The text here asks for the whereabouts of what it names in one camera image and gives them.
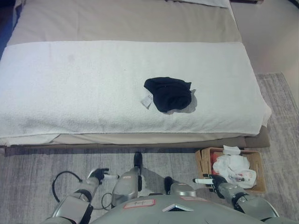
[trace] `white towel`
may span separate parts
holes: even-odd
[[[192,82],[195,111],[146,109],[152,77]],[[270,109],[241,43],[34,42],[0,62],[0,138],[59,133],[258,134]]]

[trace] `black cloth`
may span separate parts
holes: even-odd
[[[191,103],[190,86],[191,83],[169,77],[150,78],[144,83],[160,112],[186,108]]]

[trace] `white tissue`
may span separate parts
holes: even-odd
[[[225,155],[239,155],[241,153],[241,150],[236,146],[236,147],[230,147],[230,146],[225,146],[223,145],[223,153]]]
[[[249,167],[248,159],[240,155],[222,155],[213,164],[214,171],[223,176],[228,183],[244,189],[252,188],[256,184],[256,172]]]

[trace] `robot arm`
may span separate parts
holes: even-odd
[[[87,224],[90,221],[93,206],[91,201],[104,179],[117,179],[119,176],[108,175],[109,169],[93,170],[86,181],[80,183],[74,193],[62,200],[50,218],[42,224]]]
[[[238,185],[227,183],[224,177],[220,175],[205,175],[212,180],[214,192],[220,198],[225,198],[227,202],[232,203],[235,210],[245,213],[258,220],[269,224],[294,224],[296,222],[289,219],[280,218],[273,206],[263,198],[249,195]]]

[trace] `sticker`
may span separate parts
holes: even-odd
[[[135,202],[130,202],[125,204],[123,207],[124,209],[132,209],[132,208],[139,208],[139,207],[150,207],[156,204],[155,199],[146,199],[146,200],[140,200]]]
[[[181,198],[183,200],[185,200],[185,201],[202,201],[202,202],[208,202],[208,200],[206,200],[204,198],[201,198],[201,197],[186,197],[186,196],[183,196]]]

